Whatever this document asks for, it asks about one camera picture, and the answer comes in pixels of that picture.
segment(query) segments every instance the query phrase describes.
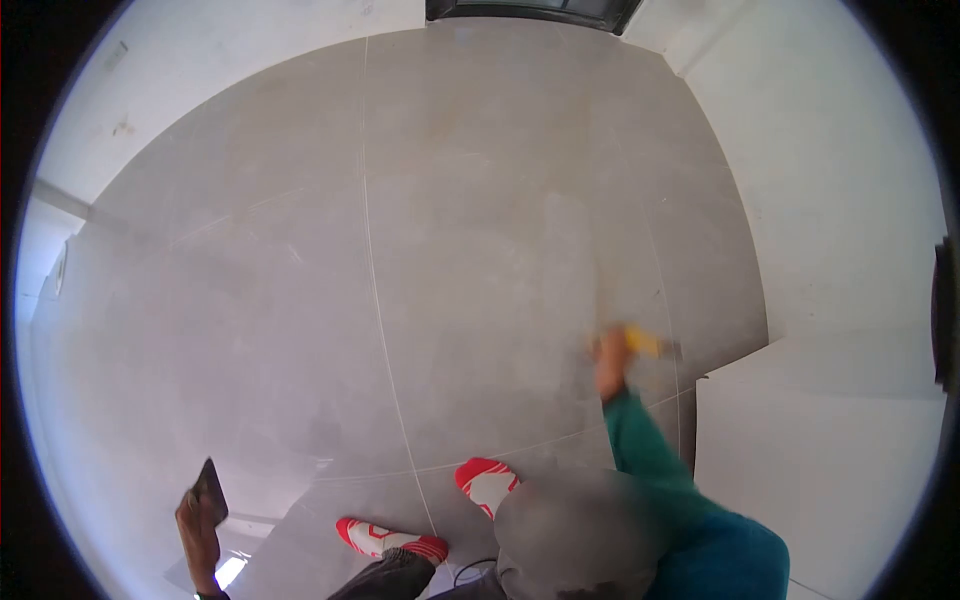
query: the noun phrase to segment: foot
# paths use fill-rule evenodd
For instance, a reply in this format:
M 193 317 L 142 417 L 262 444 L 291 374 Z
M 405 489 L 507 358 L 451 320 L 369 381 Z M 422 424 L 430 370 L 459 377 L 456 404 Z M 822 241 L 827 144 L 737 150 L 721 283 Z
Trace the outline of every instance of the foot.
M 509 467 L 489 458 L 471 458 L 457 468 L 453 477 L 460 489 L 490 518 L 496 515 L 500 502 L 520 483 Z
M 446 542 L 433 536 L 401 534 L 356 518 L 337 521 L 337 533 L 348 546 L 374 558 L 391 548 L 403 548 L 419 554 L 434 566 L 446 560 Z

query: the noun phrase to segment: teal sweater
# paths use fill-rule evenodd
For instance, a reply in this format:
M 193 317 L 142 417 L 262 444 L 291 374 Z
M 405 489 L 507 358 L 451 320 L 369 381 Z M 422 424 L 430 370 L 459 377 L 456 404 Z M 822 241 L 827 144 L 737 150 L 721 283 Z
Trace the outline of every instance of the teal sweater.
M 713 503 L 697 490 L 639 397 L 622 390 L 604 419 L 617 470 L 641 480 L 671 532 L 669 551 L 644 600 L 782 600 L 790 559 L 780 537 Z

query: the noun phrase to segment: white wall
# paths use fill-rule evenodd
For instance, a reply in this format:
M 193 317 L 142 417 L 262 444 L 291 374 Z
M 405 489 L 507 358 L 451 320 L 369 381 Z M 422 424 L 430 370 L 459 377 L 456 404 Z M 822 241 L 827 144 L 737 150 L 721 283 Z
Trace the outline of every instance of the white wall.
M 671 13 L 658 4 L 672 3 L 646 0 L 646 12 Z M 624 39 L 664 43 L 713 126 L 754 236 L 770 339 L 927 321 L 946 234 L 939 182 L 867 33 L 839 0 L 681 4 L 696 9 L 686 21 L 652 35 L 638 11 Z
M 694 481 L 780 535 L 794 581 L 857 600 L 916 510 L 944 405 L 700 379 Z
M 27 202 L 16 258 L 15 305 L 18 321 L 34 317 L 40 289 L 63 252 L 63 245 L 84 226 L 84 219 L 34 197 Z
M 227 87 L 317 48 L 423 24 L 423 0 L 135 0 L 70 92 L 38 175 L 92 203 L 152 139 Z M 110 69 L 121 41 L 128 51 Z
M 790 549 L 791 577 L 860 598 L 900 542 L 946 396 L 925 324 L 776 341 L 697 382 L 701 490 Z

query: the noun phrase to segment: dark window frame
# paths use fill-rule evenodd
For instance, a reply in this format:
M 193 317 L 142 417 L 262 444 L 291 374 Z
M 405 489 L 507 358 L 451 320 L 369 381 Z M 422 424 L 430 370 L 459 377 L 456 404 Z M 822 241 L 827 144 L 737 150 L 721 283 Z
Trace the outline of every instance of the dark window frame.
M 607 13 L 601 17 L 582 14 L 569 10 L 564 0 L 560 8 L 542 6 L 518 6 L 496 2 L 471 2 L 458 4 L 456 0 L 426 0 L 426 19 L 434 21 L 442 18 L 457 16 L 503 16 L 524 19 L 539 19 L 541 21 L 555 21 L 580 25 L 610 32 L 615 36 L 622 36 L 630 17 L 634 15 L 642 0 L 612 0 Z

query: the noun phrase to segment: black cable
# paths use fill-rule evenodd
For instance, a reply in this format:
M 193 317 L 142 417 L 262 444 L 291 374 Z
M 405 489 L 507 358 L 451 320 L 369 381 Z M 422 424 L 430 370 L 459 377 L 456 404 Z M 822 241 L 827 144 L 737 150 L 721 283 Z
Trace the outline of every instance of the black cable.
M 453 576 L 453 586 L 455 588 L 457 587 L 457 580 L 460 579 L 460 576 L 464 574 L 464 571 L 480 563 L 496 563 L 496 557 L 490 558 L 490 559 L 480 559 L 479 561 L 473 561 L 472 563 L 466 566 L 461 566 L 460 569 L 457 571 L 457 574 Z

